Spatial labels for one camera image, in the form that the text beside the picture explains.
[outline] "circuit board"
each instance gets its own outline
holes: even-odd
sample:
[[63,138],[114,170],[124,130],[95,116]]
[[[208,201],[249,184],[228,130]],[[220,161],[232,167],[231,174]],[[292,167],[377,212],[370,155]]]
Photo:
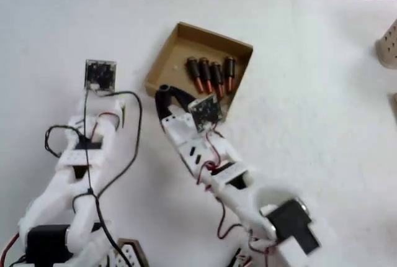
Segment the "circuit board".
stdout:
[[103,91],[114,91],[116,81],[116,62],[86,60],[86,79],[84,87],[95,87]]
[[192,114],[198,132],[208,129],[208,125],[211,126],[223,118],[216,95],[205,99],[196,99],[189,104],[188,110]]

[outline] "red object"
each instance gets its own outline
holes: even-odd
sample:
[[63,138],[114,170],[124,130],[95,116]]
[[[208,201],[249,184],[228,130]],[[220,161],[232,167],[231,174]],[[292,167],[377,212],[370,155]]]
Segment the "red object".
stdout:
[[0,267],[4,267],[4,263],[6,262],[6,255],[10,248],[14,245],[15,241],[19,238],[19,233],[16,233],[14,237],[11,238],[11,241],[7,244],[6,248],[2,251],[0,258]]

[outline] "white table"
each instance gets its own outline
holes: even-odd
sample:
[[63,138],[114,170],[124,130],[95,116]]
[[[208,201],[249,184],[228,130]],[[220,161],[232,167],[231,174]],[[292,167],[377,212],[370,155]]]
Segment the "white table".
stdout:
[[[139,91],[145,107],[138,160],[104,196],[105,214],[151,266],[229,261],[239,234],[217,240],[220,205],[173,152],[142,88],[184,21],[254,46],[220,130],[248,162],[316,200],[338,239],[323,266],[395,266],[397,71],[380,66],[373,44],[396,15],[397,1],[0,0],[1,243],[53,174],[44,132],[73,113],[92,58],[117,61],[117,87]],[[54,135],[54,148],[62,141]]]

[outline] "white robotic arm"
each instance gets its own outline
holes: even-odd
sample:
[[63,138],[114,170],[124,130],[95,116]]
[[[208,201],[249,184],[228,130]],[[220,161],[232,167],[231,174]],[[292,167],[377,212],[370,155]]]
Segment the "white robotic arm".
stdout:
[[[124,101],[117,96],[100,98],[93,91],[89,92],[89,99],[86,137],[89,138],[91,186],[97,194],[123,168],[114,164],[112,154],[116,130],[123,117]],[[81,134],[83,106],[84,100],[80,102],[77,114],[68,122]],[[81,136],[71,129],[66,129],[65,135],[68,144],[56,164],[53,179],[19,222],[19,236],[28,262],[19,266],[40,265],[46,261],[54,261],[55,267],[94,266],[110,250],[104,230],[96,224],[96,200],[86,195],[89,181]],[[52,224],[57,216],[72,207],[75,216],[70,225]],[[113,223],[106,221],[105,224],[117,240]]]
[[[171,113],[168,107],[172,97],[186,113]],[[168,85],[160,86],[156,93],[161,125],[182,161],[197,183],[211,187],[214,196],[239,217],[248,233],[241,242],[241,264],[246,266],[251,261],[255,266],[265,266],[272,247],[285,266],[309,266],[321,245],[308,209],[296,192],[270,182],[213,131],[214,123],[221,118],[216,117],[216,106],[216,96],[198,101]]]

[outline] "cardboard box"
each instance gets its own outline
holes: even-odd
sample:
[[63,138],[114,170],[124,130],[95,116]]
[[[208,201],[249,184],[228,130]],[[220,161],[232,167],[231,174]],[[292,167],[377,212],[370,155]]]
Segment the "cardboard box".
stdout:
[[252,51],[252,45],[180,22],[168,37],[146,77],[146,92],[154,97],[160,85],[167,84],[178,87],[196,98],[204,98],[208,94],[206,92],[199,94],[197,91],[187,72],[186,60],[191,56],[197,59],[206,57],[210,62],[216,61],[223,64],[227,56],[232,56],[236,59],[234,90],[232,94],[221,100],[221,108],[226,116],[246,71]]

